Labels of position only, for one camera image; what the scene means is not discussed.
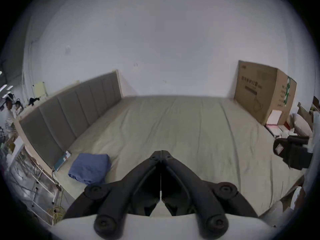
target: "cardboard box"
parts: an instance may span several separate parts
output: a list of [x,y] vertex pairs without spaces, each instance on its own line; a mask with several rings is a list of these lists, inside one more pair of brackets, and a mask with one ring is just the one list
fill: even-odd
[[289,116],[297,83],[275,67],[239,61],[235,100],[265,125],[270,116],[283,125]]

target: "blue folded towel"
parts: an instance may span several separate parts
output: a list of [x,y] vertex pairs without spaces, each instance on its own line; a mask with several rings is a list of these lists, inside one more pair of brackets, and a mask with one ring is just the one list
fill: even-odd
[[71,165],[68,175],[86,185],[103,184],[110,168],[111,162],[107,154],[80,153]]

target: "gray headboard panel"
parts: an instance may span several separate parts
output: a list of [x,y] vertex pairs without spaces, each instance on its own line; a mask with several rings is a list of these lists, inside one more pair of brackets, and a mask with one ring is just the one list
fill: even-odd
[[75,92],[78,95],[80,104],[87,121],[92,125],[99,117],[96,104],[94,103],[94,97],[92,96],[90,86],[87,84],[80,84]]
[[115,103],[115,94],[112,87],[112,82],[110,77],[104,77],[102,79],[102,87],[106,96],[106,103],[108,108],[112,107]]
[[102,88],[101,80],[102,77],[100,76],[91,81],[88,81],[88,85],[90,86],[90,90],[99,116],[102,116],[107,110],[106,96]]
[[53,168],[64,152],[52,137],[40,109],[36,108],[28,114],[20,121],[20,125],[36,152]]
[[88,127],[89,123],[82,110],[78,95],[74,88],[58,95],[62,111],[66,116],[74,135],[78,138]]
[[71,130],[58,98],[51,98],[39,106],[39,109],[54,140],[61,150],[67,150],[76,140],[76,136]]
[[76,138],[120,100],[112,72],[51,97],[19,122],[39,157],[53,168]]

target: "mattress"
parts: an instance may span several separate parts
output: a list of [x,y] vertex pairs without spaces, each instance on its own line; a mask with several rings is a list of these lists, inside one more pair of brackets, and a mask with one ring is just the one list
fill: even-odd
[[106,182],[114,182],[154,151],[168,150],[201,179],[233,183],[261,215],[302,176],[273,154],[273,141],[267,129],[230,99],[130,97],[70,146],[72,156],[55,176],[77,198],[86,185],[68,171],[79,153],[108,154],[112,167]]

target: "green label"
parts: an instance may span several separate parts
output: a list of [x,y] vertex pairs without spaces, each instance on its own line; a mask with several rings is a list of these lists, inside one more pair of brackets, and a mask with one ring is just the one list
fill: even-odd
[[285,91],[285,96],[283,100],[284,106],[287,106],[289,91],[290,91],[290,77],[288,77],[288,80],[287,80],[287,90]]

